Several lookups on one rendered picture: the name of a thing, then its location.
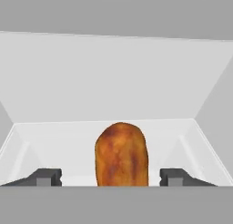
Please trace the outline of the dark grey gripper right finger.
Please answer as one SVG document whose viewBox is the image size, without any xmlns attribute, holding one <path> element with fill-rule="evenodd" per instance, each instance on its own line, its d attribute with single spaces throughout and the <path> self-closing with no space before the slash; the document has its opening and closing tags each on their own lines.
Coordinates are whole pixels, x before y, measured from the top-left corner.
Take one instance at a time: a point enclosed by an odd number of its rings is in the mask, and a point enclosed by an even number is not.
<svg viewBox="0 0 233 224">
<path fill-rule="evenodd" d="M 161 187 L 215 187 L 215 184 L 191 177 L 183 168 L 162 168 L 159 175 Z"/>
</svg>

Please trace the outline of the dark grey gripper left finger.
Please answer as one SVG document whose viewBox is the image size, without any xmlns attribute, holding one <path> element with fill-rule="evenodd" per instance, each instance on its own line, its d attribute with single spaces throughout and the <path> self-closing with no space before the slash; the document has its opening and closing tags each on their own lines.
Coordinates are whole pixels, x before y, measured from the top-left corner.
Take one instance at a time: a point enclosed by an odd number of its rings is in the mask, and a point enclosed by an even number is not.
<svg viewBox="0 0 233 224">
<path fill-rule="evenodd" d="M 8 182 L 4 187 L 61 187 L 62 186 L 62 169 L 61 168 L 39 168 L 26 178 Z"/>
</svg>

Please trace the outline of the clear white tupperware container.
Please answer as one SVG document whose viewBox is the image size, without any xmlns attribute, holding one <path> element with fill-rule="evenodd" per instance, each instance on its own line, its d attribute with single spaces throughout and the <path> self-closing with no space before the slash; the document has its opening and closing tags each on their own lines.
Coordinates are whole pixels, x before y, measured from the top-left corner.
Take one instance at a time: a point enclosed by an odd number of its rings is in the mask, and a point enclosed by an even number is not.
<svg viewBox="0 0 233 224">
<path fill-rule="evenodd" d="M 116 122 L 139 127 L 149 182 L 183 168 L 219 186 L 233 178 L 197 116 L 233 42 L 0 33 L 0 184 L 60 168 L 67 186 L 96 184 L 95 143 Z"/>
</svg>

